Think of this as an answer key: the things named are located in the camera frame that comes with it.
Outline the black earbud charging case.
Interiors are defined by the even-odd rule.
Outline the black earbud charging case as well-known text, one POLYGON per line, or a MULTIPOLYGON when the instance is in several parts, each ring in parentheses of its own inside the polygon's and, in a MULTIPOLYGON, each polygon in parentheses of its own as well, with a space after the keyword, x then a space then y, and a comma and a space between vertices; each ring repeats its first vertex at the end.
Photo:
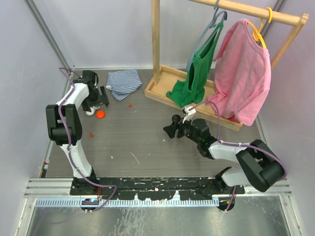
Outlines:
POLYGON ((172 116, 172 125, 177 126, 181 120, 181 117, 179 115, 173 115, 172 116))

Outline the orange earbud case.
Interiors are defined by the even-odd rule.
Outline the orange earbud case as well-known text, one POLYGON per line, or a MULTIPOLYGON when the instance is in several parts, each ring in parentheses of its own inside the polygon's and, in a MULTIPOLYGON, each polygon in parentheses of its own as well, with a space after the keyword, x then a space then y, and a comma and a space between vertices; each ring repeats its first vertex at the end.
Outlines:
POLYGON ((98 119, 103 119, 105 118, 105 112, 102 111, 102 110, 99 110, 95 113, 95 116, 98 118, 98 119))

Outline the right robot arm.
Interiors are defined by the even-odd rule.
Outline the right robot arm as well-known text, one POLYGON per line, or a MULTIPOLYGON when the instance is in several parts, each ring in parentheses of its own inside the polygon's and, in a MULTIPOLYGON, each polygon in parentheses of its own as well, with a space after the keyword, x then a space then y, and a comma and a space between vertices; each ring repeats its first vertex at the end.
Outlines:
POLYGON ((239 164, 238 169, 227 167, 216 175, 216 188, 220 193, 226 194, 236 185, 247 184, 266 192, 286 177, 283 163, 262 140, 245 144, 218 140, 211 135, 204 119, 185 121, 179 115, 174 115, 172 123, 163 130, 171 139, 186 137, 195 142, 203 157, 239 164))

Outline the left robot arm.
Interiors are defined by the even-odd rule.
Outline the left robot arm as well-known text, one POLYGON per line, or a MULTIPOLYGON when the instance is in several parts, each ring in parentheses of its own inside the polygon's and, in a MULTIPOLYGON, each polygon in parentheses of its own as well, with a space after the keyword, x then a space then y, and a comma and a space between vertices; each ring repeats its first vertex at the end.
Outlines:
POLYGON ((82 75, 60 67, 61 72, 67 71, 78 75, 78 79, 66 78, 71 88, 56 104, 46 107, 48 136, 66 154, 73 171, 73 184, 88 195, 97 192, 103 185, 97 182, 93 167, 88 162, 83 150, 81 138, 83 128, 78 109, 93 115, 102 106, 108 106, 109 100, 104 86, 98 86, 98 75, 91 70, 84 70, 82 75))

